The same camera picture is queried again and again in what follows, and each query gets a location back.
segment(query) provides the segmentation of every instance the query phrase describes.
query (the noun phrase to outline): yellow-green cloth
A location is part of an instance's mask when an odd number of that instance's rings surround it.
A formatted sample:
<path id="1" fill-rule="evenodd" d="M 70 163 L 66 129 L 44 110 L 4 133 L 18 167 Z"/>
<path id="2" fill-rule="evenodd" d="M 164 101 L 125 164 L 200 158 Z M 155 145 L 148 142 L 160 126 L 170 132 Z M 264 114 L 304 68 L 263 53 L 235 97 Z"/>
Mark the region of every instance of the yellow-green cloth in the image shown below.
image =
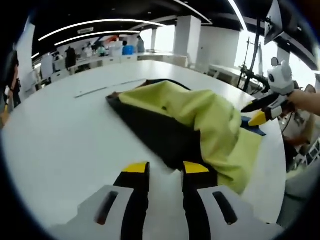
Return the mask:
<path id="1" fill-rule="evenodd" d="M 225 98 L 211 90 L 189 91 L 169 81 L 123 92 L 119 98 L 200 131 L 202 158 L 218 172 L 218 184 L 238 194 L 244 191 L 262 137 L 240 128 L 241 114 Z"/>

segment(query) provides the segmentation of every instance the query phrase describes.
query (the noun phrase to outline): round table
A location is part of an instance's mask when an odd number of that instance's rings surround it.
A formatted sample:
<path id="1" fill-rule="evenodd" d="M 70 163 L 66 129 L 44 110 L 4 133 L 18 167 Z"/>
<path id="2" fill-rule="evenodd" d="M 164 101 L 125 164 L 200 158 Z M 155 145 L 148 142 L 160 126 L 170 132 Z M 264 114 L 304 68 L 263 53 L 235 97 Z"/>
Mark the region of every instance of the round table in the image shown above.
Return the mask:
<path id="1" fill-rule="evenodd" d="M 148 161 L 150 202 L 144 232 L 166 229 L 168 235 L 162 234 L 162 239 L 187 239 L 180 172 L 168 169 L 105 100 L 112 92 L 133 89 L 146 79 L 171 79 L 193 90 L 211 89 L 238 110 L 253 99 L 215 78 L 150 60 L 88 70 L 36 92 L 13 111 L 2 136 L 13 183 L 44 228 L 66 224 L 82 202 L 104 185 L 112 185 L 128 164 Z M 85 94 L 101 88 L 105 89 Z M 261 129 L 267 135 L 242 198 L 252 205 L 256 217 L 275 223 L 285 193 L 284 145 L 277 120 Z"/>

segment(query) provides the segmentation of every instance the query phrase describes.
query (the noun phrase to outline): ceiling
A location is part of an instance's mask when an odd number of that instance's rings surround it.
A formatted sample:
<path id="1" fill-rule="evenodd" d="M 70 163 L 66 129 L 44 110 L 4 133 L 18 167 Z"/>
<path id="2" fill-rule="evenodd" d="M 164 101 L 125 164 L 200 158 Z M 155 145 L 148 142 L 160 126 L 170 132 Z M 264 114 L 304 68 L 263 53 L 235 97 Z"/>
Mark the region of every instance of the ceiling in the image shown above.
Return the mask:
<path id="1" fill-rule="evenodd" d="M 254 20 L 259 17 L 265 19 L 272 4 L 272 0 L 235 0 L 235 2 L 244 17 Z M 292 9 L 288 7 L 285 0 L 279 0 L 279 2 L 283 6 L 282 12 L 290 22 L 292 19 L 290 11 Z M 188 6 L 198 11 L 203 17 L 188 9 Z M 87 2 L 74 0 L 48 0 L 35 12 L 31 21 L 36 26 L 32 53 L 33 55 L 40 53 L 41 56 L 44 53 L 53 51 L 56 43 L 79 36 L 77 31 L 81 29 L 94 27 L 93 33 L 97 33 L 130 30 L 133 27 L 140 25 L 140 23 L 132 22 L 93 23 L 70 28 L 49 36 L 42 41 L 38 41 L 39 38 L 46 34 L 73 24 L 102 19 L 153 21 L 168 16 L 187 15 L 193 15 L 201 19 L 203 24 L 208 24 L 209 20 L 212 24 L 208 26 L 228 28 L 237 31 L 242 29 L 228 0 L 90 0 Z M 176 24 L 175 19 L 176 18 L 173 17 L 170 20 L 162 21 L 161 24 Z M 304 26 L 303 22 L 299 19 L 297 14 L 294 14 L 294 19 L 296 19 L 296 24 L 294 24 L 293 28 L 286 29 L 286 32 L 291 38 L 301 43 L 309 52 L 312 52 L 312 40 L 303 28 L 302 31 L 297 28 Z M 247 26 L 250 31 L 256 31 L 256 26 L 254 24 Z M 154 26 L 147 25 L 144 28 L 140 27 L 136 30 L 141 31 L 147 28 L 154 28 Z M 279 39 L 278 41 L 281 42 L 283 46 L 287 45 L 287 40 Z M 312 65 L 312 62 L 308 57 L 304 56 L 299 47 L 292 46 L 291 48 L 289 46 L 288 50 L 293 51 L 309 66 Z"/>

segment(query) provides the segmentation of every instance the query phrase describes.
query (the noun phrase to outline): window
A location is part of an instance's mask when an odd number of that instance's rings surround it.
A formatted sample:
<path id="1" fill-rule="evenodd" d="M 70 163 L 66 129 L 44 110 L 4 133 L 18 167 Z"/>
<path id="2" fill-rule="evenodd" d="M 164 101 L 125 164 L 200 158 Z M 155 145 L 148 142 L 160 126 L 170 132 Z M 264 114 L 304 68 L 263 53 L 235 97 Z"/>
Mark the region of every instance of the window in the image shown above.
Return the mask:
<path id="1" fill-rule="evenodd" d="M 140 32 L 140 36 L 144 41 L 145 50 L 151 49 L 152 29 L 144 30 Z"/>
<path id="2" fill-rule="evenodd" d="M 248 54 L 246 57 L 248 38 L 250 38 L 250 45 L 249 45 Z M 253 60 L 254 51 L 255 51 L 255 40 L 256 40 L 255 33 L 245 32 L 245 31 L 240 32 L 238 48 L 237 48 L 235 63 L 234 63 L 235 67 L 242 66 L 244 64 L 245 58 L 246 58 L 245 64 L 247 68 L 251 67 L 251 62 Z M 261 48 L 262 48 L 263 75 L 266 76 L 268 70 L 272 68 L 271 59 L 273 57 L 276 57 L 278 54 L 278 46 L 273 41 L 265 45 L 265 38 L 263 36 L 260 36 L 259 43 L 261 44 Z M 259 54 L 256 55 L 253 72 L 255 74 L 259 73 Z"/>
<path id="3" fill-rule="evenodd" d="M 161 26 L 156 30 L 154 49 L 160 52 L 173 52 L 176 26 Z"/>
<path id="4" fill-rule="evenodd" d="M 290 54 L 289 65 L 292 69 L 292 78 L 297 81 L 300 88 L 305 88 L 309 84 L 315 86 L 316 75 L 307 64 L 293 53 Z"/>

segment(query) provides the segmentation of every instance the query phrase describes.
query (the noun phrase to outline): blue object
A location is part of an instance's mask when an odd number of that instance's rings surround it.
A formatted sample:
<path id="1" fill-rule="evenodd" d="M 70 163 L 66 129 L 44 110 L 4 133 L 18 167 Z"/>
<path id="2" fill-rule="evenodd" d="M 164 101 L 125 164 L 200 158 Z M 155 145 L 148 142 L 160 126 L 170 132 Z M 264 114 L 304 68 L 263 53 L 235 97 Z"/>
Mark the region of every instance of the blue object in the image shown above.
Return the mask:
<path id="1" fill-rule="evenodd" d="M 122 48 L 122 55 L 133 55 L 134 54 L 134 46 L 127 45 Z"/>
<path id="2" fill-rule="evenodd" d="M 260 136 L 265 136 L 267 134 L 265 134 L 263 131 L 260 130 L 259 126 L 249 126 L 249 121 L 251 120 L 250 117 L 247 116 L 241 116 L 241 128 L 248 130 L 252 133 L 258 134 Z"/>

